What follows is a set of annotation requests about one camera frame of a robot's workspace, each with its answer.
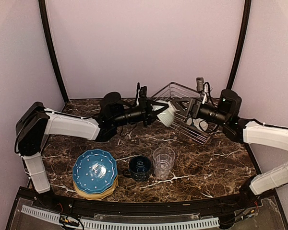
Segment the pale green ribbed bowl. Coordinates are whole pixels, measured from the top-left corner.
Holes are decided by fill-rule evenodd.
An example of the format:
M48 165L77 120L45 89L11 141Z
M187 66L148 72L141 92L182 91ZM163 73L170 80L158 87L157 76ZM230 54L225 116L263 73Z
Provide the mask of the pale green ribbed bowl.
M166 102L163 100L158 100L157 102L168 104L168 108L164 110L163 112L159 113L157 117L161 121L161 123L165 125L166 127L171 126L172 123L174 122L175 112L177 111L177 109L170 101Z

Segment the white blue bowl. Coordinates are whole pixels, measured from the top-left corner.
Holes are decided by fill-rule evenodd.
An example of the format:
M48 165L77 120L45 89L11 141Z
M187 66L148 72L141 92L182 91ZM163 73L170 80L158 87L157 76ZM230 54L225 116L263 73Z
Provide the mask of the white blue bowl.
M202 132L205 132L208 129L208 123L203 119L193 119L193 124L198 130Z

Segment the clear glass cup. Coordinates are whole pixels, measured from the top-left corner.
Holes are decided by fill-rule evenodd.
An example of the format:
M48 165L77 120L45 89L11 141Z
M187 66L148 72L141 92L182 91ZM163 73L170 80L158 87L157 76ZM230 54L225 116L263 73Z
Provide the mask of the clear glass cup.
M170 147L159 147L153 152L154 174L158 179L166 179L174 165L175 152Z

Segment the dark blue mug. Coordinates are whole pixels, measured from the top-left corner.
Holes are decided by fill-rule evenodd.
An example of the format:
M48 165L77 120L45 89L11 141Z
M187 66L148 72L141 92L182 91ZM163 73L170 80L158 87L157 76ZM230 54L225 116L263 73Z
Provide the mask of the dark blue mug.
M124 177L132 178L136 182L148 181L152 163L145 156L135 156L129 161L129 167L122 171Z

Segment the blue dotted plate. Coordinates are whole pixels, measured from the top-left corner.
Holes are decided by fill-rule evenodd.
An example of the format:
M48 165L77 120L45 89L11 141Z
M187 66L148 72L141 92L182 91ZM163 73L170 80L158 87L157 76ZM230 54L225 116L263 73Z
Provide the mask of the blue dotted plate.
M111 186L118 176L117 163L105 150L87 150L76 160L72 179L80 191L87 194L100 194Z

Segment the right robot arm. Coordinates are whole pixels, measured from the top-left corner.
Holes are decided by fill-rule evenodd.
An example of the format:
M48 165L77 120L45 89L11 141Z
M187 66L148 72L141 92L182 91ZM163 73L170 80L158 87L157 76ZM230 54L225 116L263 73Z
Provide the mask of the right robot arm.
M190 118L200 118L222 127L222 132L237 143L259 144L288 151L288 127L267 125L256 119L238 116L242 99L232 90L221 92L216 107L194 98L174 99L178 111ZM248 179L240 187L235 203L245 208L254 196L288 184L288 161L263 174Z

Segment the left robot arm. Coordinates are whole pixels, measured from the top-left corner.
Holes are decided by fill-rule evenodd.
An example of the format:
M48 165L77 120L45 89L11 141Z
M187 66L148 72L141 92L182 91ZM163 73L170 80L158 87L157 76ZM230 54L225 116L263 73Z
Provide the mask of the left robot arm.
M142 122L148 126L160 120L166 127L173 123L176 109L171 102L152 101L146 92L137 91L135 102L122 100L118 92L110 92L100 101L100 112L88 117L64 114L35 102L16 124L14 152L25 163L39 201L48 209L58 205L41 158L45 135L63 135L106 142L117 134L118 127Z

